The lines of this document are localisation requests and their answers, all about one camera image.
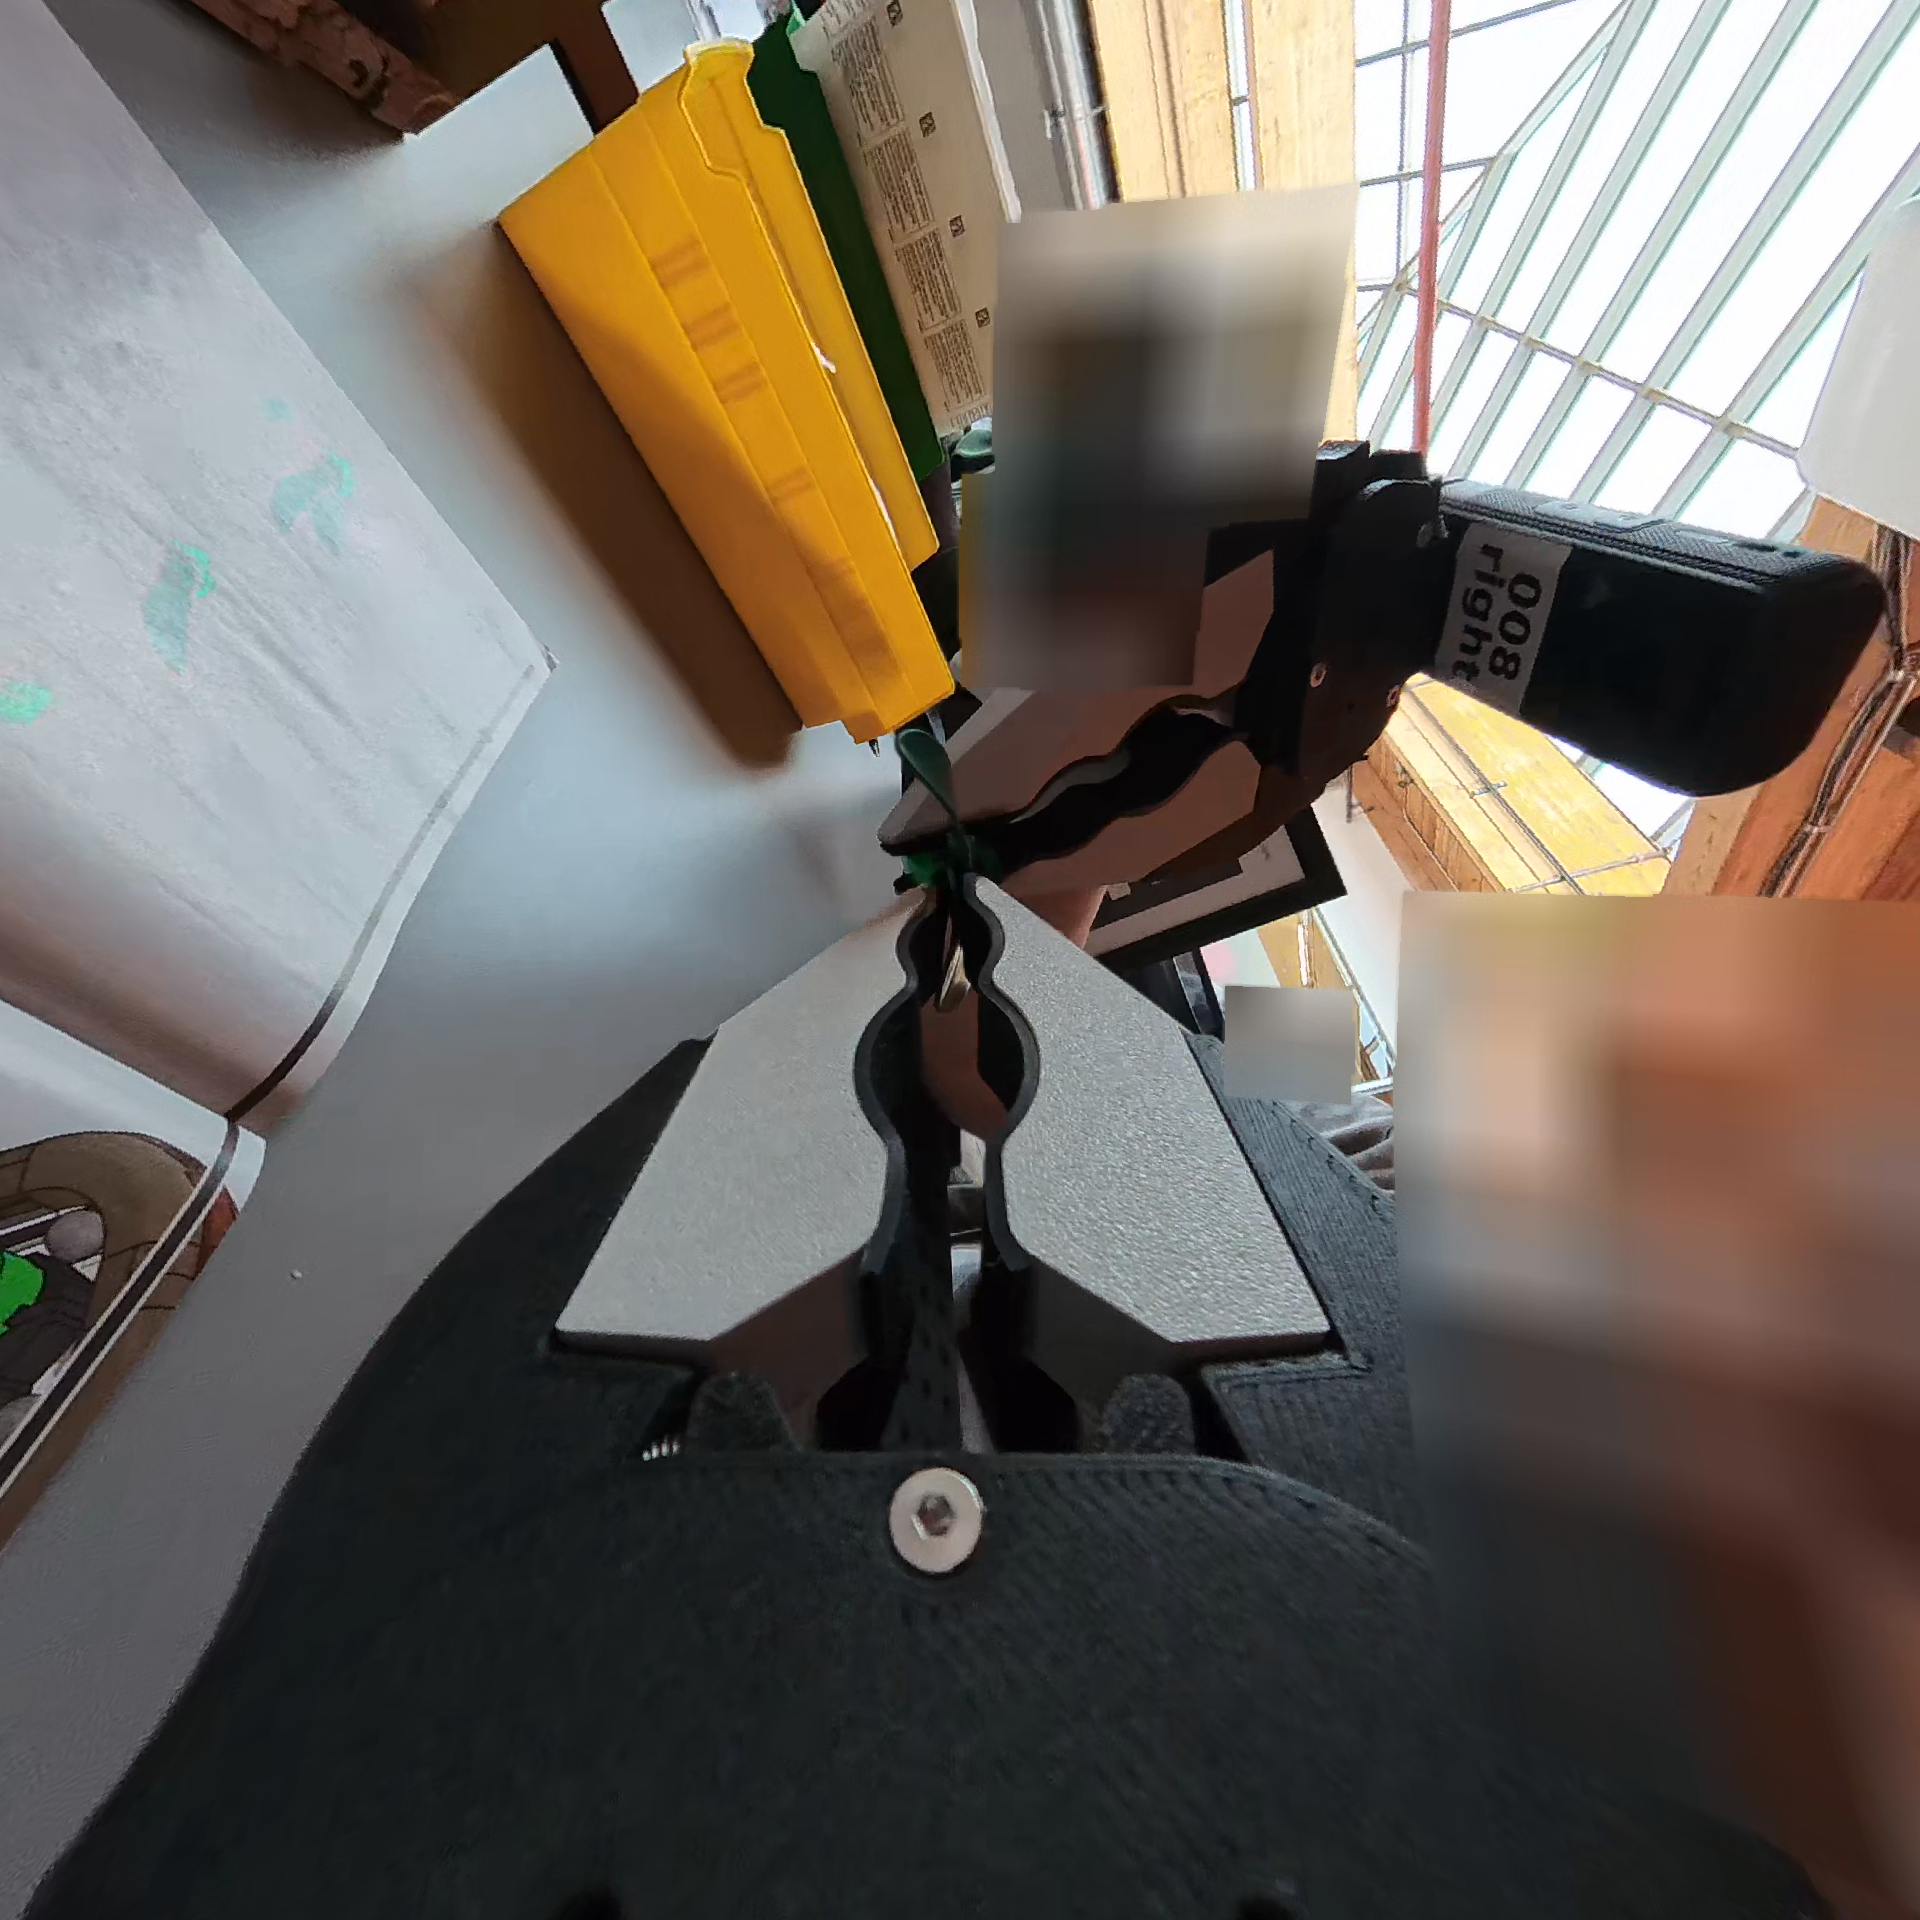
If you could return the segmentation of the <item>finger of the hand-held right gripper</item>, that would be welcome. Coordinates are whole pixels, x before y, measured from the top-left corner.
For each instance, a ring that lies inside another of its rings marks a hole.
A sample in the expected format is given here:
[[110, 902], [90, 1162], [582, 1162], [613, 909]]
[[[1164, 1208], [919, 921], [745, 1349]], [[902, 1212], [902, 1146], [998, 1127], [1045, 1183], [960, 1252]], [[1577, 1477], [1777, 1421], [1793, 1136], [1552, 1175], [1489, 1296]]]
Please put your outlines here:
[[1107, 822], [1095, 838], [1045, 857], [998, 884], [1038, 912], [1059, 899], [1101, 899], [1110, 884], [1158, 873], [1193, 876], [1250, 851], [1312, 800], [1312, 783], [1258, 767], [1250, 751], [1215, 751], [1168, 800]]
[[1187, 685], [992, 692], [949, 740], [960, 814], [976, 822], [1038, 803], [1062, 767], [1112, 753], [1160, 707], [1230, 719], [1234, 692], [1274, 612], [1274, 577], [1274, 553], [1254, 553], [1203, 589], [1196, 679]]

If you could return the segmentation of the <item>white lamp shade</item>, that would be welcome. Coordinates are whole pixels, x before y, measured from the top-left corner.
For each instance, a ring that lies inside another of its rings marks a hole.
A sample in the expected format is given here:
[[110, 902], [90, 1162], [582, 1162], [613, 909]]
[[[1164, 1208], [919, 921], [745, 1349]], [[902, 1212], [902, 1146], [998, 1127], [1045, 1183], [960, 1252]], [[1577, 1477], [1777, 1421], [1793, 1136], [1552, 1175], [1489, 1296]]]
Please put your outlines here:
[[1916, 201], [1867, 258], [1798, 470], [1812, 491], [1916, 540]]

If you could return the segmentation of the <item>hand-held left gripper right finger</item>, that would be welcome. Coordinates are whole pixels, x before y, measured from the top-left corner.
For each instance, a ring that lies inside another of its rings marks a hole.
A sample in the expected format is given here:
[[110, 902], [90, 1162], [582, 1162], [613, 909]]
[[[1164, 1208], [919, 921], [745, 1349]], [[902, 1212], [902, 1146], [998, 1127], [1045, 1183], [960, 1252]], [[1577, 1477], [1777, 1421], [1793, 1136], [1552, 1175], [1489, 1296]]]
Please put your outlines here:
[[993, 1445], [1078, 1445], [1136, 1373], [1331, 1352], [1190, 1033], [1000, 884], [976, 884], [976, 1133]]

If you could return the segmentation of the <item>brown wooden box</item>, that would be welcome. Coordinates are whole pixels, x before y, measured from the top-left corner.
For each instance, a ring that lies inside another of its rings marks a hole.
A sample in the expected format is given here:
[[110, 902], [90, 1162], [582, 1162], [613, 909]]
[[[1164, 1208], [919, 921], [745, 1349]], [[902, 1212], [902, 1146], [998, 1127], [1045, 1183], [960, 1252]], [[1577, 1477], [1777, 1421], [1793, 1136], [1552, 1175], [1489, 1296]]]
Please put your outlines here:
[[640, 85], [605, 2], [199, 2], [259, 54], [301, 64], [400, 135], [418, 135], [536, 48], [554, 54], [588, 129]]

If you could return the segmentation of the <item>yellow plastic storage bin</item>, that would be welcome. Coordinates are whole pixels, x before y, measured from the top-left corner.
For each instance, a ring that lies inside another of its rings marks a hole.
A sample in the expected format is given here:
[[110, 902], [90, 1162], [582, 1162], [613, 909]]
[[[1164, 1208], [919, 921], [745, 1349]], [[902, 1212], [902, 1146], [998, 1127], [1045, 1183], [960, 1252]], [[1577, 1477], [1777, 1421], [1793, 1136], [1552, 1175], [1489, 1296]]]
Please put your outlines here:
[[934, 528], [745, 40], [682, 64], [500, 225], [804, 726], [949, 699]]

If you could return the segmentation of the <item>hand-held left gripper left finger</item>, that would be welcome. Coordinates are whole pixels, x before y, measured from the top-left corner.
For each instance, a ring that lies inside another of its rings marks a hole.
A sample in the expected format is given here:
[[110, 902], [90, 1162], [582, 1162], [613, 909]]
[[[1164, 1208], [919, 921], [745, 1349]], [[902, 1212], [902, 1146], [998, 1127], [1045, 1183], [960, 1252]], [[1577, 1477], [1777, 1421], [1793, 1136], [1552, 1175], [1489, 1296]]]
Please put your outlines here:
[[917, 887], [727, 1018], [559, 1344], [753, 1373], [818, 1443], [956, 1443], [956, 1126], [922, 1073], [945, 961]]

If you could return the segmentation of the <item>red pipe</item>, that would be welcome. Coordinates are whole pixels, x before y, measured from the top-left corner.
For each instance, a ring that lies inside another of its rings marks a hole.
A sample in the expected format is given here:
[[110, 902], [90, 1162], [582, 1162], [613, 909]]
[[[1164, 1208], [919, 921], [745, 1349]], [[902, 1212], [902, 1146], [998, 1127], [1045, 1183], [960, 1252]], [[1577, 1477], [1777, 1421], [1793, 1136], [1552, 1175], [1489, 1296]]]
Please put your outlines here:
[[1430, 444], [1434, 333], [1438, 333], [1438, 244], [1443, 230], [1443, 136], [1448, 109], [1452, 2], [1434, 0], [1428, 13], [1428, 92], [1426, 92], [1426, 164], [1421, 221], [1415, 256], [1411, 321], [1411, 444]]

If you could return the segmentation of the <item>green plastic storage bin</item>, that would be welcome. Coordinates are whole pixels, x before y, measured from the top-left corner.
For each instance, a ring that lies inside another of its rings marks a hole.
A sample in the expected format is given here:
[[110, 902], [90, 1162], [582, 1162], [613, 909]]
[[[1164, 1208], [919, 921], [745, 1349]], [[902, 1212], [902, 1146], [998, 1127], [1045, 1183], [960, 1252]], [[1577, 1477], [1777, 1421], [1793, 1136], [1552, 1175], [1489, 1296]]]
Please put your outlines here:
[[887, 402], [902, 449], [912, 476], [949, 476], [949, 451], [938, 441], [919, 373], [899, 321], [883, 258], [843, 153], [822, 85], [800, 64], [788, 32], [799, 13], [777, 15], [753, 40], [747, 90], [763, 123], [781, 129], [799, 162], [806, 200], [829, 246], [832, 268], [851, 304], [866, 359]]

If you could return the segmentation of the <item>black framed marker tag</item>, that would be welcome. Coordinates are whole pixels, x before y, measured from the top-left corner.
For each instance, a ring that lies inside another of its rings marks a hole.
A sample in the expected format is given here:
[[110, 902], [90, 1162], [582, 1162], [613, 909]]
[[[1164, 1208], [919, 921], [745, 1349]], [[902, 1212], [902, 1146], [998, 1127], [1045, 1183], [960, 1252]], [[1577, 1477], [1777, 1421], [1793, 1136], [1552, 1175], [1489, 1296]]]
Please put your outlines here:
[[1087, 952], [1112, 970], [1145, 970], [1343, 893], [1320, 815], [1302, 811], [1229, 866], [1112, 884]]

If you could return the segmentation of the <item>printed white paper sheet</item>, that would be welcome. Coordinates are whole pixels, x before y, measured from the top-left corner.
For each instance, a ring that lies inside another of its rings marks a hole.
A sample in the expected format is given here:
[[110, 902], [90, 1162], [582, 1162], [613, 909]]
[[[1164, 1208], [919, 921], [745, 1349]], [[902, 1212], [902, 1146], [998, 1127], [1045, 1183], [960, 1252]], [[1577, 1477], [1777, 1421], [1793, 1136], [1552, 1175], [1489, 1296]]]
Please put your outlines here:
[[934, 432], [993, 408], [998, 244], [1018, 191], [974, 2], [820, 2], [788, 32], [818, 75]]

